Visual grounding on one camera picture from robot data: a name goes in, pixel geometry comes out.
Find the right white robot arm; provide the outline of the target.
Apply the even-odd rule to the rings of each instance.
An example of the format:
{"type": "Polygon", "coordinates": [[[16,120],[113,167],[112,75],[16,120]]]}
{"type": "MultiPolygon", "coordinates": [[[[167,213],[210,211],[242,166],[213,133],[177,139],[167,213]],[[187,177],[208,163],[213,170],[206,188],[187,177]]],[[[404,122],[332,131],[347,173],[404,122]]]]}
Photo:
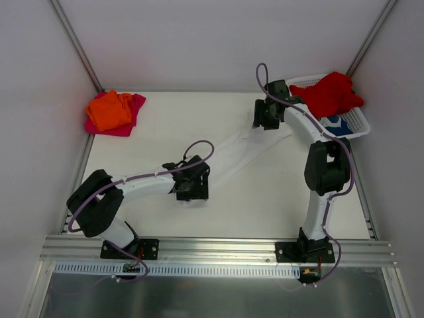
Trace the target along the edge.
{"type": "Polygon", "coordinates": [[[285,123],[307,143],[304,178],[310,196],[296,252],[302,261],[311,262],[329,241],[326,225],[333,199],[342,193],[345,184],[353,186],[350,143],[346,138],[327,134],[302,98],[290,95],[284,80],[260,87],[266,97],[255,102],[252,127],[276,130],[285,123]]]}

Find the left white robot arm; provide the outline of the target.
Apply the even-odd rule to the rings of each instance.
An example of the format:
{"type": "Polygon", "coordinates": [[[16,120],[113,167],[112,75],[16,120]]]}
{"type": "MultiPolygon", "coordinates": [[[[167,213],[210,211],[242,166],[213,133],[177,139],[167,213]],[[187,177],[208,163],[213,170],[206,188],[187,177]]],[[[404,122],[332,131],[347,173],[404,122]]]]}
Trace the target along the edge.
{"type": "Polygon", "coordinates": [[[198,155],[135,176],[115,178],[99,169],[73,192],[66,206],[87,238],[100,237],[123,258],[132,258],[138,251],[138,235],[117,217],[121,206],[150,195],[174,194],[178,201],[207,200],[210,170],[198,155]]]}

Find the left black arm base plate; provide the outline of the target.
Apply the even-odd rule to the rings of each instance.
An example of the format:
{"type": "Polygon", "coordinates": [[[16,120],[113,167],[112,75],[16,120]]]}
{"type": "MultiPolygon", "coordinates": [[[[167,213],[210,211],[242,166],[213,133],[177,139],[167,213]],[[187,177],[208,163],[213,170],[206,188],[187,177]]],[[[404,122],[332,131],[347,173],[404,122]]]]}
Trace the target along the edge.
{"type": "Polygon", "coordinates": [[[108,241],[102,244],[100,258],[106,260],[131,259],[129,255],[139,256],[141,260],[157,260],[160,241],[153,238],[135,238],[127,247],[116,248],[108,241]]]}

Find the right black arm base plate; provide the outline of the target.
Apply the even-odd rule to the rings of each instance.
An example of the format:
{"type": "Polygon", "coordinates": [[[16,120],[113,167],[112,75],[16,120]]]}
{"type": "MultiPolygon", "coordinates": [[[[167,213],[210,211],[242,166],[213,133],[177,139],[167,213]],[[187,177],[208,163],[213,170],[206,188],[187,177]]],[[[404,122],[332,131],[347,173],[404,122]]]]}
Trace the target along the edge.
{"type": "Polygon", "coordinates": [[[300,240],[275,243],[276,260],[279,263],[324,263],[334,264],[335,254],[329,239],[300,240]]]}

